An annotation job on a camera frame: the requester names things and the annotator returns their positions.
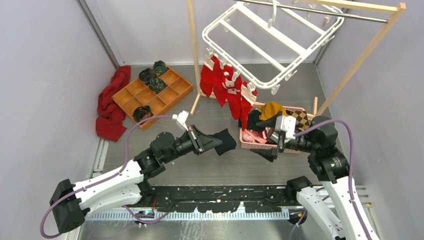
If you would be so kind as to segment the black sock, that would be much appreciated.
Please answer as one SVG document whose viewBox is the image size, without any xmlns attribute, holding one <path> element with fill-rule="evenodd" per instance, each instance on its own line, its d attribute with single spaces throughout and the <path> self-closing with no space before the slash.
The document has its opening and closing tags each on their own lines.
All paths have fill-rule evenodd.
<svg viewBox="0 0 424 240">
<path fill-rule="evenodd" d="M 232 137 L 227 128 L 220 132 L 212 134 L 211 137 L 222 141 L 222 144 L 214 148 L 219 156 L 222 156 L 223 154 L 234 150 L 237 146 L 235 139 Z"/>
</svg>

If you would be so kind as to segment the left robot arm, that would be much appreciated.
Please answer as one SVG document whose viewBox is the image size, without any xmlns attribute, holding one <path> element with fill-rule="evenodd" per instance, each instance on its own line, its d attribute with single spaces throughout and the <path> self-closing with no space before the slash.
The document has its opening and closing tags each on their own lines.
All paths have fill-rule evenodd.
<svg viewBox="0 0 424 240">
<path fill-rule="evenodd" d="M 49 201 L 59 234 L 113 208 L 134 204 L 148 207 L 154 199 L 148 179 L 164 172 L 165 164 L 188 153 L 201 155 L 222 143 L 190 125 L 180 137 L 170 132 L 159 133 L 147 149 L 121 167 L 76 183 L 69 179 L 60 181 Z"/>
</svg>

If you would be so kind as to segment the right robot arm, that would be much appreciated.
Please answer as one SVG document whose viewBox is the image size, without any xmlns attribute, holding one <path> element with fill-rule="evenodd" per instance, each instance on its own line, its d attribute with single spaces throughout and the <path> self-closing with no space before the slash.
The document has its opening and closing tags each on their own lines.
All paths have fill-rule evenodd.
<svg viewBox="0 0 424 240">
<path fill-rule="evenodd" d="M 366 216 L 355 187 L 351 168 L 353 152 L 345 157 L 336 147 L 338 131 L 335 123 L 336 119 L 317 115 L 309 128 L 295 132 L 296 119 L 279 112 L 270 119 L 257 123 L 262 128 L 274 128 L 278 133 L 277 147 L 268 150 L 253 149 L 253 152 L 269 162 L 276 160 L 278 154 L 285 150 L 308 153 L 309 167 L 326 190 L 335 211 L 327 206 L 305 176 L 287 181 L 287 202 L 302 205 L 329 240 L 377 240 L 379 236 Z"/>
</svg>

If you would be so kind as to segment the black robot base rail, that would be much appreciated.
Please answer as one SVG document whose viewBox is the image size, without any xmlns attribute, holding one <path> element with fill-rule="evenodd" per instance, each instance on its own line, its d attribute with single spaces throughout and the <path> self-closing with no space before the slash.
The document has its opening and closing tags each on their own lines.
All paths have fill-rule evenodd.
<svg viewBox="0 0 424 240">
<path fill-rule="evenodd" d="M 247 213 L 276 213 L 301 207 L 285 185 L 153 186 L 129 206 L 177 213 L 234 213 L 239 207 Z"/>
</svg>

